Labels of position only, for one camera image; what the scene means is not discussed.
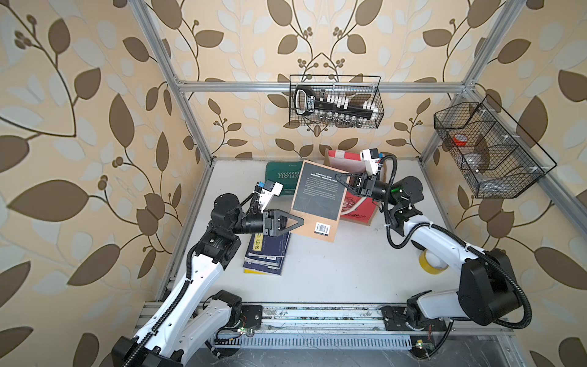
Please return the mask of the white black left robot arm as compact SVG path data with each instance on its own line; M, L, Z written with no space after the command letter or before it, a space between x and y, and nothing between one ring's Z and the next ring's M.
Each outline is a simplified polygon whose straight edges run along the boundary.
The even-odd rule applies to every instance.
M197 307L241 246L242 234L279 237L304 224L280 209L265 210L258 193L250 195L245 212L238 197L216 198L206 231L186 253L186 268L154 316L131 338L121 337L111 351L115 366L184 366L221 329L241 320L242 300L227 291Z

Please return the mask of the black brown cover book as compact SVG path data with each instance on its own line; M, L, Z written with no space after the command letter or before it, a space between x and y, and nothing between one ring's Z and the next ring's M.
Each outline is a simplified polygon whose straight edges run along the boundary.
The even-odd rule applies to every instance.
M345 171L304 161L290 214L304 224L292 231L311 239L334 243L347 189L339 182Z

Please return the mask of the navy book yellow label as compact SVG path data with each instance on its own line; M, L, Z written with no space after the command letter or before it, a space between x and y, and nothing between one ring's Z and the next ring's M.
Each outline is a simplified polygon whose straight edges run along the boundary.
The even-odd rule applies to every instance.
M245 259L258 264L278 264L284 260L289 241L290 233L279 237L254 234L250 238Z

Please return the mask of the burlap canvas bag red front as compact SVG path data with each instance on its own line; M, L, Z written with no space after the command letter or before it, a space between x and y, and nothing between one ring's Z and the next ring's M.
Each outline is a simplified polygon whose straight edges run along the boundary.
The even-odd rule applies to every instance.
M342 150L326 150L324 164L331 168L345 171L346 173L365 172L365 164L360 158L360 153L351 153ZM366 197L356 197L347 191L342 207L341 219L353 223L370 226L377 205Z

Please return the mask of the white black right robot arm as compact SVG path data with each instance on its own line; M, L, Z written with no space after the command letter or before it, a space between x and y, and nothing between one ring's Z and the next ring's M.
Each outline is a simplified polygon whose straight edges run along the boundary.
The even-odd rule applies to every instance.
M403 249L415 242L423 251L422 267L454 270L459 284L451 291L423 291L409 298L401 319L413 330L435 320L497 324L513 330L529 327L533 310L515 278L509 257L501 250L486 251L433 223L416 208L423 185L413 176L396 180L393 154L365 159L364 173L337 174L336 180L357 197L379 203L388 244Z

